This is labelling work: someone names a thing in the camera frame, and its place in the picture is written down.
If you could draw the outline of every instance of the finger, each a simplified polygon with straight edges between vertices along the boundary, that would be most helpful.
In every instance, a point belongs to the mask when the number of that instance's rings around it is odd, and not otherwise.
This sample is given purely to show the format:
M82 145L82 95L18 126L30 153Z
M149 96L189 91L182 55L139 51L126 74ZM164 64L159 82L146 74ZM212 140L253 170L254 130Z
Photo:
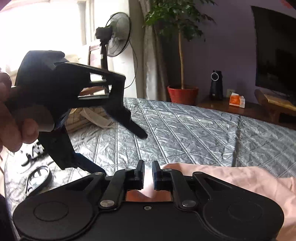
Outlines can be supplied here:
M33 119L25 119L22 123L22 141L26 144L33 143L39 135L38 124Z
M0 139L3 146L12 152L22 146L22 136L6 106L0 102Z
M11 79L8 74L0 72L0 101L6 101L11 88Z

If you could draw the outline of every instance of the fan grille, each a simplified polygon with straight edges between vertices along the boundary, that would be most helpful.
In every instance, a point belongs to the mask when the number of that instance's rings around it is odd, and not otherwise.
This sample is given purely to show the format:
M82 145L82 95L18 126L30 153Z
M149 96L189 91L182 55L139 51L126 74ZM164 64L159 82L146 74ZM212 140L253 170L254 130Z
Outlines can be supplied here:
M126 13L118 12L111 16L108 23L112 27L112 37L108 43L108 56L115 57L128 45L131 35L131 21Z

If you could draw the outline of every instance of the black plastic device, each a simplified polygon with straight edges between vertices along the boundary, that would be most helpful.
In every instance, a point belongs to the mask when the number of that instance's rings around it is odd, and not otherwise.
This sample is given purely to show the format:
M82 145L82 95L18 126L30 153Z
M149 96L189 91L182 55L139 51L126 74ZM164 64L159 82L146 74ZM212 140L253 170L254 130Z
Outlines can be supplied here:
M211 74L211 88L210 88L210 99L212 100L223 100L223 82L222 72L213 70Z
M284 222L269 198L202 172L192 176L152 164L155 190L171 192L171 202L127 202L140 190L144 162L114 176L93 173L27 198L13 213L22 241L268 241Z
M80 167L93 173L95 164L86 165L92 162L74 152L64 125L72 108L102 106L136 136L145 139L147 134L123 106L125 76L69 63L64 57L60 51L29 51L5 105L17 122L32 118L38 123L38 140L61 169ZM90 74L103 76L102 81L92 82ZM79 96L84 88L109 85L112 89L105 95Z

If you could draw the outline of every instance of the red flower pot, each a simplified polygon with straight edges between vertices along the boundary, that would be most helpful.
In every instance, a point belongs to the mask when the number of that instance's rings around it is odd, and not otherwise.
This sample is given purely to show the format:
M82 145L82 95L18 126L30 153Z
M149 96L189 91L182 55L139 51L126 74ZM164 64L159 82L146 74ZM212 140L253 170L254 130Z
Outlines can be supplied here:
M180 86L170 85L168 92L173 103L195 105L198 88L186 85L185 89L181 89Z

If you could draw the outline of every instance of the black tv screen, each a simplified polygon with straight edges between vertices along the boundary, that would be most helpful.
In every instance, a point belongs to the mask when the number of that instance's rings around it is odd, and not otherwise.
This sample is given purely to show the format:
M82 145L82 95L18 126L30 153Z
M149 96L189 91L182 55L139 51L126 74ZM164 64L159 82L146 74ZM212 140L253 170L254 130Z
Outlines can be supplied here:
M296 19L252 6L256 29L256 86L296 93Z

